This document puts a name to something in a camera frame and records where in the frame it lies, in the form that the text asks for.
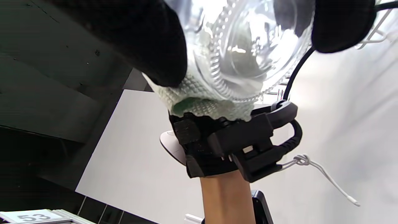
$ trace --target white backdrop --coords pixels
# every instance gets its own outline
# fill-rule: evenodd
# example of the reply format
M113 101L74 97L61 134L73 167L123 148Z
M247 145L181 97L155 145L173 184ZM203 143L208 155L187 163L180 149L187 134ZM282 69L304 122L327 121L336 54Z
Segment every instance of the white backdrop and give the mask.
M398 29L397 13L389 29ZM374 224L398 219L398 43L315 53L291 92L304 137L284 158L306 153L362 207L348 202L312 167L292 167L252 185L266 195L275 224ZM125 90L77 191L160 224L203 217L198 179L159 144L167 111L148 92ZM274 143L288 137L277 130Z

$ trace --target skin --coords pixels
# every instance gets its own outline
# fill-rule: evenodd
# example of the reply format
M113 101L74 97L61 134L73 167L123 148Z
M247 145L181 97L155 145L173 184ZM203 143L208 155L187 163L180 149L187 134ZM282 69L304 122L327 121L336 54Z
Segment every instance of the skin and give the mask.
M250 184L238 170L200 180L206 224L256 224Z

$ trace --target clear plastic container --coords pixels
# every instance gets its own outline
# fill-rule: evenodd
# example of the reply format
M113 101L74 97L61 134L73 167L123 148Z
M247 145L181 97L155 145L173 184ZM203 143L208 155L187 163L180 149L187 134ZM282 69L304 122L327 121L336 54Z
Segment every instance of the clear plastic container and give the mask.
M218 97L256 101L310 45L313 0L167 0L179 15L189 71Z

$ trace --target number 53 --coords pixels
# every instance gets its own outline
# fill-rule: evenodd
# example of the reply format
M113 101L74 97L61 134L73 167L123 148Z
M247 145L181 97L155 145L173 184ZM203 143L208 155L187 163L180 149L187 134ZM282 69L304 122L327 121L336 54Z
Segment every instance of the number 53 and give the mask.
M36 220L38 220L38 219L41 219L41 220L48 220L48 219L51 219L51 217L45 216L45 215L43 215L43 214L34 214L34 215L32 215L32 216L35 216L35 217L37 217L37 218L29 217L28 215L18 216L18 218L22 219L22 220L25 221L25 222L33 222L33 221L36 221Z

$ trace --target white plastic piece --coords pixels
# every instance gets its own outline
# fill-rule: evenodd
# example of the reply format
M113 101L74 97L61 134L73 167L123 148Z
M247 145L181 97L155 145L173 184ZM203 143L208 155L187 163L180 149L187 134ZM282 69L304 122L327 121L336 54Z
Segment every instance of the white plastic piece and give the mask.
M305 54L314 2L301 4L306 8L302 17L294 1L274 1L280 2L166 0L183 27L188 73L212 98L255 102L281 83Z
M178 139L174 135L173 131L163 132L160 135L160 143L163 148L172 156L174 159L185 165L185 152L184 148L179 144Z
M348 199L351 203L353 203L354 205L356 205L356 206L358 206L358 207L361 206L361 204L360 204L357 200L355 200L353 197L348 196L347 199Z
M253 146L252 145L250 145L250 146L248 146L248 147L243 149L244 153L248 153L248 152L251 152L251 151L253 151Z
M52 210L52 212L72 218L73 219L73 223L75 223L75 224L95 224L94 222L88 221L87 219L79 217L79 216L77 216L77 215L75 215L73 213L70 213L68 211L65 211L63 209Z
M372 29L371 32L369 33L368 37L367 37L365 40L363 40L363 41L361 42L361 45L359 45L359 46L357 47L357 50L360 50L360 49L364 48L365 45L367 45L368 43L381 43L381 42L383 42L384 40L387 39L387 35L386 35L384 32L380 31L379 28L380 28L380 26L383 24L383 22L386 20L386 18L388 17L388 15L391 13L391 11L392 11L392 9L389 9L389 10L386 11L386 13L385 13L385 14L383 15L383 17L380 19L380 21L373 27L373 29ZM373 37L374 34L376 34L376 33L379 34L379 35L381 35L382 38L381 38L381 39L378 39L378 40L372 40L372 37Z
M186 214L184 219L184 224L201 224L202 220L203 219L200 217L191 214Z
M390 33L387 34L386 36L387 40L389 40L390 42L395 42L398 40L398 30L392 31Z

